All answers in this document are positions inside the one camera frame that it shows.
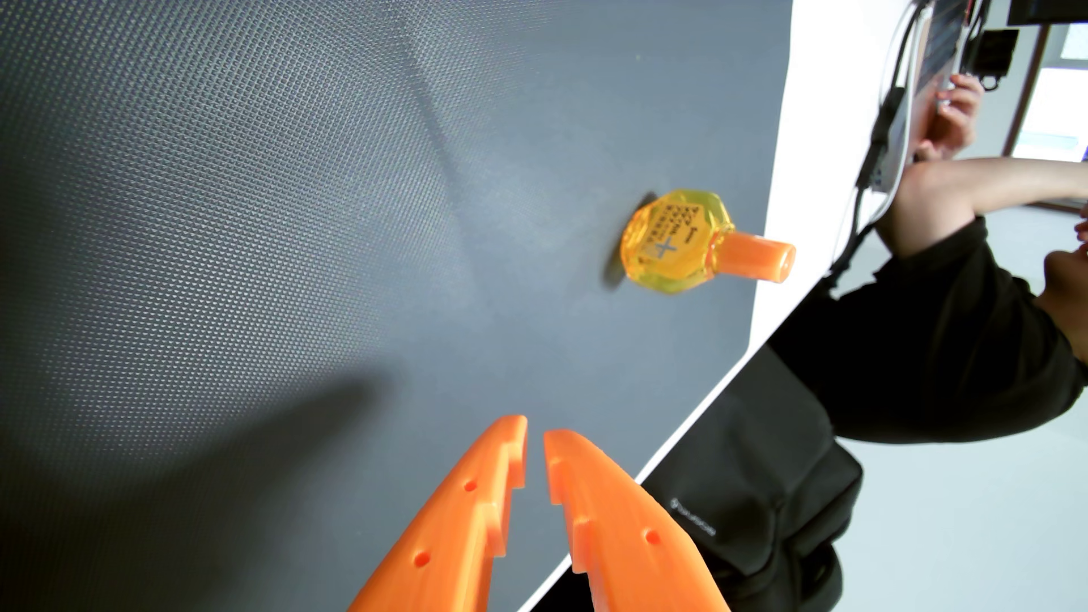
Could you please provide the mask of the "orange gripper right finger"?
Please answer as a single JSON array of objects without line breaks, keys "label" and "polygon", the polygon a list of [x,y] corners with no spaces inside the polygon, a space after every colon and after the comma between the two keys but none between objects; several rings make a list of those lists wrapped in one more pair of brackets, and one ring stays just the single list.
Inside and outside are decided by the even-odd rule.
[{"label": "orange gripper right finger", "polygon": [[692,538],[605,452],[569,429],[544,432],[543,449],[594,610],[729,610]]}]

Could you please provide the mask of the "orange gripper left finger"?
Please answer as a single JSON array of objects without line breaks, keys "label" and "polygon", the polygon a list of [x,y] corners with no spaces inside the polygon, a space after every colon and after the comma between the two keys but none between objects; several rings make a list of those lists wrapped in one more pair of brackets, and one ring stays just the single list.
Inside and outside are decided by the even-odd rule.
[{"label": "orange gripper left finger", "polygon": [[349,611],[485,611],[506,554],[511,494],[524,486],[524,415],[484,430],[438,484]]}]

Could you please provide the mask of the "person's hand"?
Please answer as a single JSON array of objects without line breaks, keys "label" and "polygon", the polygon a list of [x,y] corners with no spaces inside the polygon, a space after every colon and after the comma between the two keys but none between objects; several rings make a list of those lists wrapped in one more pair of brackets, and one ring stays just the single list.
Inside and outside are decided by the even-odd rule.
[{"label": "person's hand", "polygon": [[945,161],[972,145],[985,88],[972,74],[953,73],[934,93],[934,115],[914,161]]}]

